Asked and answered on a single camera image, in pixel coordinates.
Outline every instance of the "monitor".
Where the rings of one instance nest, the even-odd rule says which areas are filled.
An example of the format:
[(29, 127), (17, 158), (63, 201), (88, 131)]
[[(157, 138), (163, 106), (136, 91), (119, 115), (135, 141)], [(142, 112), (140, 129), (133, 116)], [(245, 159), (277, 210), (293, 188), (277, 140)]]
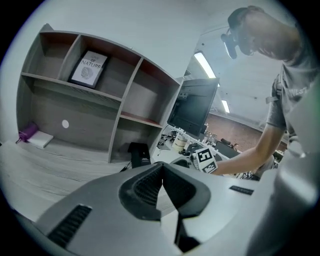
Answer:
[(234, 150), (226, 144), (223, 144), (221, 141), (216, 142), (214, 149), (218, 150), (219, 153), (226, 156), (227, 158), (234, 158), (235, 156), (240, 154), (238, 151)]
[(219, 78), (184, 81), (168, 124), (198, 137), (216, 95)]

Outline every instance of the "purple pouch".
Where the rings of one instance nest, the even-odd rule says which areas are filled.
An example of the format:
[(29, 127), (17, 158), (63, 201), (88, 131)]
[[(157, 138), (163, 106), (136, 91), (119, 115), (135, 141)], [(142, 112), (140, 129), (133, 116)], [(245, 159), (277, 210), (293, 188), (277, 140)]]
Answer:
[(19, 139), (15, 143), (19, 141), (26, 142), (36, 131), (38, 131), (38, 126), (34, 122), (30, 123), (23, 131), (19, 131)]

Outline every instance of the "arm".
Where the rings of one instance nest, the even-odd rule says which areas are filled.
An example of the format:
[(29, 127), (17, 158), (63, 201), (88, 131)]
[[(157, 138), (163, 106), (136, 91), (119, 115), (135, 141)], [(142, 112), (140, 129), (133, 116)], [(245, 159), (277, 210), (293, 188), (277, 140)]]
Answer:
[(255, 147), (229, 160), (219, 161), (218, 169), (211, 174), (237, 174), (259, 168), (276, 151), (284, 132), (281, 128), (267, 124)]

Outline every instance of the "man wearing glasses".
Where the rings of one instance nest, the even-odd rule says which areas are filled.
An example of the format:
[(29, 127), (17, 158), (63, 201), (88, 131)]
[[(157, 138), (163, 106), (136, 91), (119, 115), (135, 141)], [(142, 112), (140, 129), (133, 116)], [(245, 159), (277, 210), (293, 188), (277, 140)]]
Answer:
[(269, 114), (257, 145), (236, 157), (220, 161), (212, 174), (235, 174), (255, 170), (275, 152), (285, 130), (296, 136), (286, 115), (299, 102), (319, 74), (319, 63), (312, 46), (298, 27), (291, 27), (271, 17), (257, 6), (236, 9), (228, 18), (229, 30), (221, 36), (227, 53), (237, 57), (239, 46), (245, 55), (258, 52), (282, 61), (274, 80), (271, 97), (267, 98)]

